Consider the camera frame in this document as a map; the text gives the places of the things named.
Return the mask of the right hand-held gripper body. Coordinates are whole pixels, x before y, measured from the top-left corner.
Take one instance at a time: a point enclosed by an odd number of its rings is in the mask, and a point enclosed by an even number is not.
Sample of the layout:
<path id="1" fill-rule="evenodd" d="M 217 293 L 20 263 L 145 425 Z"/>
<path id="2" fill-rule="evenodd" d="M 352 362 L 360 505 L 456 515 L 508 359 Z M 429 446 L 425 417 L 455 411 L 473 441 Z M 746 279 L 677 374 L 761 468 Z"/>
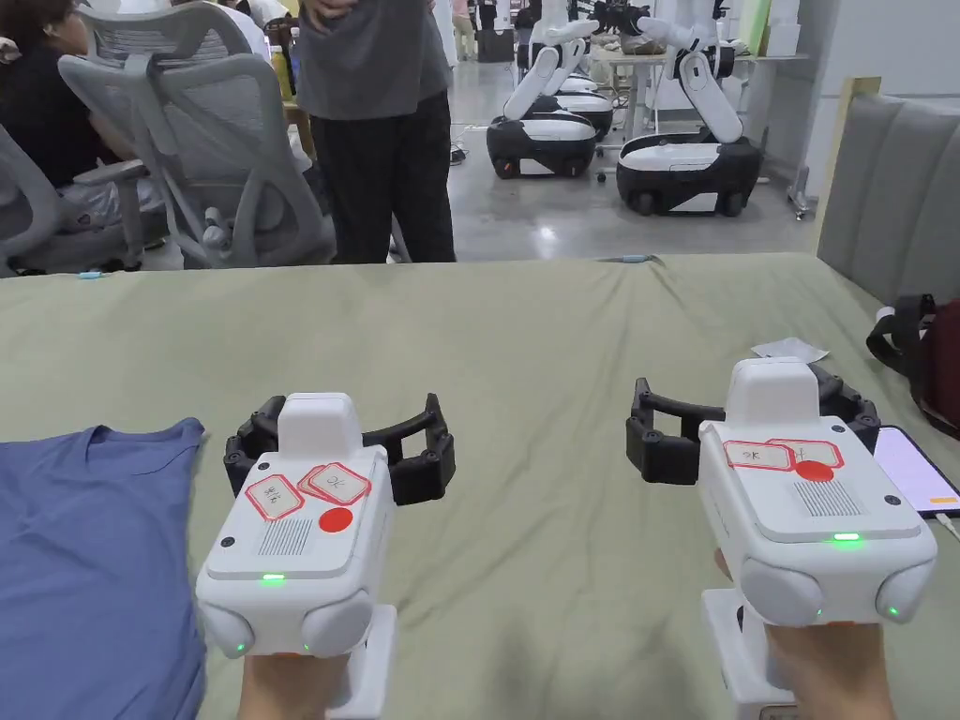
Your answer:
<path id="1" fill-rule="evenodd" d="M 765 630 L 904 624 L 933 574 L 932 531 L 796 358 L 732 370 L 725 416 L 699 426 L 698 494 L 732 577 L 702 594 L 739 719 L 795 719 Z"/>

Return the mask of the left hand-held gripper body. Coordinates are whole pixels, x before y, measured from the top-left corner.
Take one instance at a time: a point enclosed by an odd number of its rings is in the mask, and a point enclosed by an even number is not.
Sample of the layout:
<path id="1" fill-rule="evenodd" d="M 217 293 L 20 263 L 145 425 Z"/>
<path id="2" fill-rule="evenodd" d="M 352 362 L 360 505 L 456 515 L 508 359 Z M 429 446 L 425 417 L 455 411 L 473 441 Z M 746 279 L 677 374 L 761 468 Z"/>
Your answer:
<path id="1" fill-rule="evenodd" d="M 289 395 L 277 435 L 198 575 L 204 632 L 231 659 L 348 656 L 335 708 L 381 709 L 397 634 L 377 600 L 397 508 L 386 452 L 339 393 Z"/>

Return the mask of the person's right hand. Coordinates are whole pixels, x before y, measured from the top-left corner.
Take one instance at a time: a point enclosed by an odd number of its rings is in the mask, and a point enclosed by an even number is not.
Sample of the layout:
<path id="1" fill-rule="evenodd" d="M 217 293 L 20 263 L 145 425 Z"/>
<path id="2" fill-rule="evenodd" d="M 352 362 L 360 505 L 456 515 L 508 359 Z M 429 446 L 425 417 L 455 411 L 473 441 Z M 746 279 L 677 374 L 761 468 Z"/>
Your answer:
<path id="1" fill-rule="evenodd" d="M 702 596 L 736 718 L 896 718 L 881 625 L 768 624 L 736 597 Z"/>

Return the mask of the person's left hand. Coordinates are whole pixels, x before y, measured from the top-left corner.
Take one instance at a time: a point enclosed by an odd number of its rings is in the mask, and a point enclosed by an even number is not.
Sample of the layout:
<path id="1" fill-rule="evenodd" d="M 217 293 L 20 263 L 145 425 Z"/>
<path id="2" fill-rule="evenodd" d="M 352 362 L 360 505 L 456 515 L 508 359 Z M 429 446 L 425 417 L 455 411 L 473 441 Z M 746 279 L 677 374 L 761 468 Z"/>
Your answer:
<path id="1" fill-rule="evenodd" d="M 347 666 L 347 655 L 247 656 L 236 717 L 326 719 Z"/>

